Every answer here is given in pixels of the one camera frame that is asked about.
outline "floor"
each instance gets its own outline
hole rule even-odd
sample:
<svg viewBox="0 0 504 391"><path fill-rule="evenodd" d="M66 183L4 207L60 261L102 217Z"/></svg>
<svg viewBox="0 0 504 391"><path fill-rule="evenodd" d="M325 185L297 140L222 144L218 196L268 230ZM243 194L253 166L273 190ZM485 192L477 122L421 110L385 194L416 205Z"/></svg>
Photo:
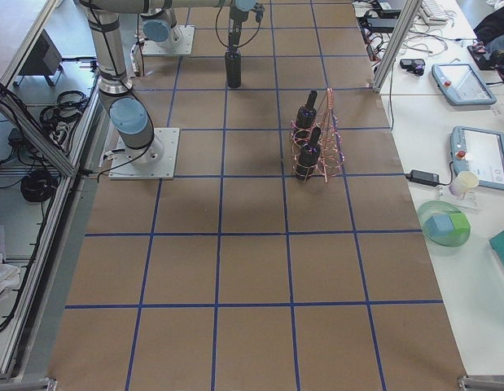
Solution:
<svg viewBox="0 0 504 391"><path fill-rule="evenodd" d="M211 8L177 12L197 27L192 57L148 59L134 81L155 126L182 129L176 178L100 183L49 369L58 390L458 389L353 8L287 1L265 4L238 90ZM290 121L326 86L344 173L300 182Z"/></svg>

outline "grid square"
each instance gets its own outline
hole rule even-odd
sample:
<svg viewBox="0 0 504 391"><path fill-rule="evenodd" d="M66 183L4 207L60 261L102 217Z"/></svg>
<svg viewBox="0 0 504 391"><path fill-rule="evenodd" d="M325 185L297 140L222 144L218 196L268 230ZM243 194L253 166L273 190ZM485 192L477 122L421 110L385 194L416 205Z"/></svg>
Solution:
<svg viewBox="0 0 504 391"><path fill-rule="evenodd" d="M275 88L275 66L273 57L244 57L241 61L241 87Z"/></svg>
<svg viewBox="0 0 504 391"><path fill-rule="evenodd" d="M145 57L145 76L131 79L136 90L171 89L177 75L179 58Z"/></svg>
<svg viewBox="0 0 504 391"><path fill-rule="evenodd" d="M183 130L179 137L176 175L219 175L222 130Z"/></svg>
<svg viewBox="0 0 504 391"><path fill-rule="evenodd" d="M145 309L130 389L209 389L213 309Z"/></svg>
<svg viewBox="0 0 504 391"><path fill-rule="evenodd" d="M226 175L280 175L278 132L271 130L227 130Z"/></svg>
<svg viewBox="0 0 504 391"><path fill-rule="evenodd" d="M274 37L276 55L320 55L314 29L275 29Z"/></svg>
<svg viewBox="0 0 504 391"><path fill-rule="evenodd" d="M296 308L300 388L381 391L366 307Z"/></svg>
<svg viewBox="0 0 504 391"><path fill-rule="evenodd" d="M290 249L296 302L365 300L353 235L291 235Z"/></svg>
<svg viewBox="0 0 504 391"><path fill-rule="evenodd" d="M402 173L400 158L389 130L342 130L342 152L348 174Z"/></svg>
<svg viewBox="0 0 504 391"><path fill-rule="evenodd" d="M369 87L373 69L367 57L326 57L327 81L332 88Z"/></svg>
<svg viewBox="0 0 504 391"><path fill-rule="evenodd" d="M150 232L158 181L103 180L90 212L88 233Z"/></svg>
<svg viewBox="0 0 504 391"><path fill-rule="evenodd" d="M212 303L217 237L155 237L145 287L151 304Z"/></svg>
<svg viewBox="0 0 504 391"><path fill-rule="evenodd" d="M245 47L239 49L239 51L243 57L246 55L274 55L274 44L271 30L261 28L256 37L253 38Z"/></svg>
<svg viewBox="0 0 504 391"><path fill-rule="evenodd" d="M313 12L309 4L290 4L273 6L275 28L278 27L315 27Z"/></svg>
<svg viewBox="0 0 504 391"><path fill-rule="evenodd" d="M441 299L421 232L363 234L358 239L372 301Z"/></svg>
<svg viewBox="0 0 504 391"><path fill-rule="evenodd" d="M197 32L199 31L198 28L214 29L216 27L216 16L218 12L219 7L192 7L190 9L190 14L188 15L188 24L194 25L196 27L195 34L197 34ZM217 22L218 28L226 30L226 27L228 26L229 14L230 8L223 7L221 14L219 15L219 21Z"/></svg>
<svg viewBox="0 0 504 391"><path fill-rule="evenodd" d="M348 178L358 230L420 229L403 175Z"/></svg>
<svg viewBox="0 0 504 391"><path fill-rule="evenodd" d="M290 301L286 237L223 236L219 302Z"/></svg>
<svg viewBox="0 0 504 391"><path fill-rule="evenodd" d="M339 128L389 127L380 94L371 89L335 91Z"/></svg>
<svg viewBox="0 0 504 391"><path fill-rule="evenodd" d="M466 372L442 304L376 305L372 311L388 389L457 389Z"/></svg>
<svg viewBox="0 0 504 391"><path fill-rule="evenodd" d="M314 4L318 27L357 27L353 4Z"/></svg>
<svg viewBox="0 0 504 391"><path fill-rule="evenodd" d="M148 112L155 127L165 127L169 119L171 91L139 91L138 99Z"/></svg>
<svg viewBox="0 0 504 391"><path fill-rule="evenodd" d="M219 178L175 178L163 185L156 232L217 232Z"/></svg>
<svg viewBox="0 0 504 391"><path fill-rule="evenodd" d="M65 310L48 376L66 391L125 389L137 312Z"/></svg>
<svg viewBox="0 0 504 391"><path fill-rule="evenodd" d="M360 29L318 29L323 55L362 55L367 57Z"/></svg>
<svg viewBox="0 0 504 391"><path fill-rule="evenodd" d="M179 70L180 89L225 88L225 60L221 57L184 57Z"/></svg>
<svg viewBox="0 0 504 391"><path fill-rule="evenodd" d="M289 308L222 308L216 389L294 390Z"/></svg>
<svg viewBox="0 0 504 391"><path fill-rule="evenodd" d="M322 177L307 182L289 178L286 187L290 232L352 229L341 177L332 178L329 183L325 183Z"/></svg>
<svg viewBox="0 0 504 391"><path fill-rule="evenodd" d="M217 40L216 30L196 29L194 34L194 44L192 47L192 56L216 55L224 57L226 49Z"/></svg>
<svg viewBox="0 0 504 391"><path fill-rule="evenodd" d="M225 91L177 91L170 124L179 128L220 129L224 111Z"/></svg>
<svg viewBox="0 0 504 391"><path fill-rule="evenodd" d="M186 24L186 18L188 16L188 11L190 8L174 8L174 13L176 14L177 24Z"/></svg>
<svg viewBox="0 0 504 391"><path fill-rule="evenodd" d="M280 178L225 178L223 232L284 232Z"/></svg>
<svg viewBox="0 0 504 391"><path fill-rule="evenodd" d="M228 91L227 129L277 129L275 91Z"/></svg>
<svg viewBox="0 0 504 391"><path fill-rule="evenodd" d="M279 57L279 88L326 88L320 57Z"/></svg>
<svg viewBox="0 0 504 391"><path fill-rule="evenodd" d="M85 238L67 304L138 304L148 240L147 237Z"/></svg>

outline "electronic device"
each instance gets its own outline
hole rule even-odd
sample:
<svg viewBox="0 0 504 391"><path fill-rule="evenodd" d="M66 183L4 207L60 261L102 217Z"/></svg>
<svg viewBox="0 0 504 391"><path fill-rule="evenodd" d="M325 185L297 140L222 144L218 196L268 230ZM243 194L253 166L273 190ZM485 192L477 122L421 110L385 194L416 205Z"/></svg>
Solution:
<svg viewBox="0 0 504 391"><path fill-rule="evenodd" d="M447 24L451 19L436 0L422 0L419 15L425 24Z"/></svg>
<svg viewBox="0 0 504 391"><path fill-rule="evenodd" d="M496 97L472 64L433 64L431 74L454 106L496 103Z"/></svg>
<svg viewBox="0 0 504 391"><path fill-rule="evenodd" d="M406 0L374 0L375 11L381 19L395 19L404 9Z"/></svg>
<svg viewBox="0 0 504 391"><path fill-rule="evenodd" d="M368 29L372 33L392 33L397 25L398 19L369 18L367 20Z"/></svg>
<svg viewBox="0 0 504 391"><path fill-rule="evenodd" d="M51 76L56 73L61 61L62 55L56 49L46 30L42 30L19 75Z"/></svg>
<svg viewBox="0 0 504 391"><path fill-rule="evenodd" d="M417 76L422 76L425 71L425 61L423 59L401 59L400 68Z"/></svg>
<svg viewBox="0 0 504 391"><path fill-rule="evenodd" d="M450 137L454 172L471 171L480 185L504 190L504 134L456 126Z"/></svg>

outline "metal base plate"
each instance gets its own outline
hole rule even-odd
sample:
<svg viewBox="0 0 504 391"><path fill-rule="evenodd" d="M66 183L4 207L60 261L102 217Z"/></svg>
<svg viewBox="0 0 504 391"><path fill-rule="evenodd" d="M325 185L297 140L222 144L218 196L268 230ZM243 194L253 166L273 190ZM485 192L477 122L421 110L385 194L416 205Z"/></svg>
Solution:
<svg viewBox="0 0 504 391"><path fill-rule="evenodd" d="M191 55L192 47L194 45L194 26L179 26L183 34L183 39L181 42L174 47L161 47L158 46L154 41L145 41L145 46L143 47L143 55L153 56L153 57L166 57L166 56L178 56L178 55Z"/></svg>
<svg viewBox="0 0 504 391"><path fill-rule="evenodd" d="M128 163L119 169L109 171L110 179L172 179L176 169L177 145L179 144L179 128L155 128L156 137L163 143L164 155L158 161L148 165ZM125 148L121 138L116 148ZM112 167L123 165L129 159L125 154L114 155Z"/></svg>

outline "power adapter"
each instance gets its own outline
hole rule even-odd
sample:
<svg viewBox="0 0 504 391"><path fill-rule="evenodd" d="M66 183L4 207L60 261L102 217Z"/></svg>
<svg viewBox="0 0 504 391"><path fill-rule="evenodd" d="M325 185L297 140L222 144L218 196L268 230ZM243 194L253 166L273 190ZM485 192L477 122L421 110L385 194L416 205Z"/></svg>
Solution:
<svg viewBox="0 0 504 391"><path fill-rule="evenodd" d="M418 171L412 169L405 177L409 182L419 183L421 185L436 187L440 184L440 177L438 174L426 173L425 171Z"/></svg>
<svg viewBox="0 0 504 391"><path fill-rule="evenodd" d="M19 147L24 143L24 136L18 129L13 128L7 136L7 143L12 147Z"/></svg>

